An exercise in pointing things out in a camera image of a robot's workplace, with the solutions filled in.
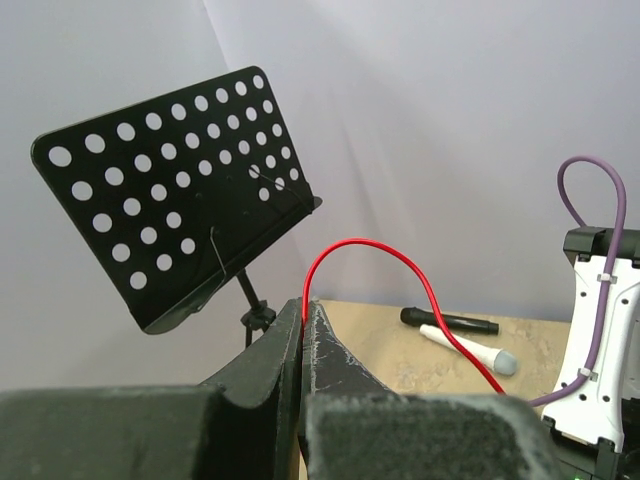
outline cable tie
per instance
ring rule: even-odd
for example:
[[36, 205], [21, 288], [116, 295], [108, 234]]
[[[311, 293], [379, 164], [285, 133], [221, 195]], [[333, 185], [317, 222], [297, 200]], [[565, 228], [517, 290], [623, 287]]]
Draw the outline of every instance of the cable tie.
[[618, 280], [618, 277], [611, 275], [610, 273], [600, 273], [598, 274], [599, 282], [609, 282], [612, 285], [615, 284]]

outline white device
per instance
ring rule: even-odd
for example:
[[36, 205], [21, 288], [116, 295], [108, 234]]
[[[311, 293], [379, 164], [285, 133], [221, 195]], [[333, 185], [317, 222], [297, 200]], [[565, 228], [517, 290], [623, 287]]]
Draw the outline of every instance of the white device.
[[[591, 345], [605, 257], [591, 256], [574, 263], [576, 297], [571, 330], [554, 391], [573, 382], [584, 367]], [[576, 392], [547, 405], [542, 417], [555, 422], [564, 435], [590, 445], [599, 439], [622, 451], [624, 433], [622, 398], [640, 398], [640, 328], [635, 307], [640, 294], [640, 269], [632, 260], [618, 258], [611, 287], [596, 364], [589, 379]]]
[[[456, 348], [449, 342], [447, 337], [444, 336], [442, 330], [438, 327], [432, 327], [430, 325], [420, 326], [420, 333], [427, 337], [429, 340], [433, 340], [440, 345], [443, 345], [451, 350]], [[469, 350], [478, 360], [482, 362], [490, 370], [499, 373], [501, 375], [511, 376], [518, 370], [518, 360], [511, 353], [500, 348], [490, 348], [480, 345], [479, 343], [467, 340], [466, 338], [454, 337], [462, 344], [464, 348]]]

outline black foam block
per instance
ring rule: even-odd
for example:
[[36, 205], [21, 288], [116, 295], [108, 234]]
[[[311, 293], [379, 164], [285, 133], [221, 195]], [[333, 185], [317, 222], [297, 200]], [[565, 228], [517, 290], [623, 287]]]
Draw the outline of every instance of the black foam block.
[[209, 478], [220, 405], [214, 387], [4, 394], [0, 479]]
[[309, 400], [310, 480], [563, 478], [533, 410], [498, 395]]

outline white microphone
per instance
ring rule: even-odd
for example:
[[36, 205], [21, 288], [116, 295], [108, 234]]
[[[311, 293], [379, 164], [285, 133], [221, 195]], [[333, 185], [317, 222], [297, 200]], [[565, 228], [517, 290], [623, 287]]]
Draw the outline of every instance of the white microphone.
[[[433, 340], [434, 342], [450, 348], [451, 350], [455, 350], [456, 352], [458, 351], [438, 327], [422, 325], [420, 327], [420, 333], [429, 340]], [[507, 376], [513, 375], [518, 370], [518, 359], [506, 350], [502, 350], [501, 348], [485, 347], [484, 345], [472, 342], [466, 338], [460, 338], [457, 335], [453, 336], [462, 344], [463, 347], [469, 350], [469, 352], [471, 352], [490, 370]]]

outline red cable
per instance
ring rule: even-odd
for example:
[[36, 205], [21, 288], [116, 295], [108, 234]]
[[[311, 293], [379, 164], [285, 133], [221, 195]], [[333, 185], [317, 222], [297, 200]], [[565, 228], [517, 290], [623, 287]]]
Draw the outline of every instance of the red cable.
[[467, 357], [467, 359], [478, 369], [478, 371], [482, 374], [482, 376], [484, 376], [484, 378], [487, 379], [487, 382], [489, 382], [489, 384], [493, 387], [493, 389], [496, 392], [501, 394], [505, 393], [502, 387], [500, 386], [500, 384], [498, 383], [498, 381], [493, 377], [493, 375], [491, 375], [487, 367], [485, 367], [480, 362], [480, 360], [478, 360], [469, 350], [464, 348], [464, 346], [462, 346], [460, 342], [458, 342], [458, 340], [456, 340], [456, 338], [451, 334], [451, 332], [449, 331], [449, 327], [447, 327], [447, 324], [444, 321], [444, 318], [442, 318], [442, 312], [440, 311], [440, 307], [438, 306], [438, 301], [436, 300], [436, 296], [433, 293], [431, 284], [429, 284], [429, 280], [427, 280], [427, 277], [424, 275], [424, 273], [422, 273], [420, 268], [415, 263], [413, 263], [409, 257], [400, 253], [398, 250], [388, 245], [385, 245], [384, 243], [377, 242], [375, 240], [369, 240], [367, 238], [345, 238], [344, 240], [340, 240], [339, 242], [336, 242], [333, 245], [329, 246], [320, 255], [318, 255], [318, 257], [313, 261], [311, 268], [309, 268], [309, 271], [307, 272], [307, 277], [304, 280], [304, 287], [302, 290], [302, 334], [303, 335], [304, 335], [304, 328], [307, 324], [307, 320], [309, 317], [309, 292], [311, 291], [311, 280], [313, 279], [313, 274], [316, 272], [316, 270], [318, 269], [318, 266], [325, 259], [327, 255], [329, 255], [334, 250], [337, 250], [338, 248], [344, 247], [346, 245], [367, 245], [369, 247], [374, 247], [379, 250], [384, 250], [385, 252], [390, 253], [397, 259], [404, 262], [404, 264], [407, 267], [413, 270], [413, 273], [415, 273], [418, 276], [418, 278], [420, 279], [420, 282], [422, 282], [422, 286], [427, 292], [427, 296], [429, 297], [429, 302], [431, 302], [431, 308], [433, 309], [433, 313], [436, 317], [436, 320], [438, 321], [438, 325], [442, 329], [442, 332], [444, 333], [445, 337], [447, 337], [447, 339], [451, 342], [451, 344], [454, 347], [456, 347], [456, 349], [462, 355]]

